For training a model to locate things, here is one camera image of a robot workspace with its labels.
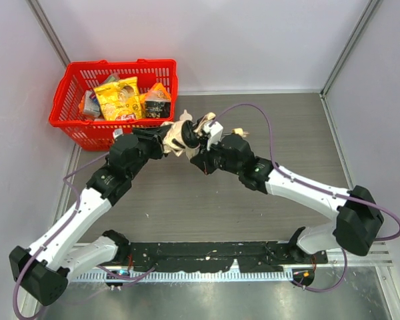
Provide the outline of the cream folding umbrella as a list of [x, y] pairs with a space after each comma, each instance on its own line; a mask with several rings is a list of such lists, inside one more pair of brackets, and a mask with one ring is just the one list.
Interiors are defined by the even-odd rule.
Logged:
[[[202, 116], [196, 121], [192, 120], [192, 122], [194, 123], [198, 123], [200, 121], [206, 122], [206, 120], [217, 121], [217, 116], [214, 113], [207, 113], [206, 115]], [[165, 136], [163, 141], [163, 146], [164, 146], [163, 154], [165, 156], [171, 153], [175, 154], [177, 157], [181, 156], [182, 154], [186, 155], [185, 144], [183, 143], [181, 136], [183, 123], [184, 121], [177, 120], [174, 122], [166, 121], [164, 122], [164, 124], [162, 124], [162, 126], [164, 125], [169, 126], [169, 131], [167, 132], [167, 135]]]

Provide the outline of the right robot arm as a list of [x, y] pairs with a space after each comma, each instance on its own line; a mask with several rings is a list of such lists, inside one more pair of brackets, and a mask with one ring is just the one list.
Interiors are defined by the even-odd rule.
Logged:
[[294, 232], [287, 249], [290, 258], [302, 262], [317, 252], [338, 247], [360, 257], [369, 253], [384, 219], [366, 188], [347, 190], [306, 179], [256, 156], [240, 135], [222, 137], [222, 130], [211, 121], [182, 124], [182, 141], [192, 156], [190, 162], [204, 174], [218, 169], [235, 174], [252, 191], [292, 200], [328, 218], [327, 224], [300, 227]]

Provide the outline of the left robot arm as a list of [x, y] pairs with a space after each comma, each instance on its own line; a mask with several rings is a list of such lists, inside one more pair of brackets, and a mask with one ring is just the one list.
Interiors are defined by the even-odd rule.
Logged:
[[9, 254], [15, 291], [24, 288], [40, 304], [56, 302], [75, 272], [75, 264], [63, 264], [69, 250], [98, 218], [108, 212], [132, 186], [150, 159], [164, 156], [163, 142], [170, 125], [134, 129], [119, 135], [105, 164], [77, 193], [76, 202], [48, 232], [28, 248], [16, 246]]

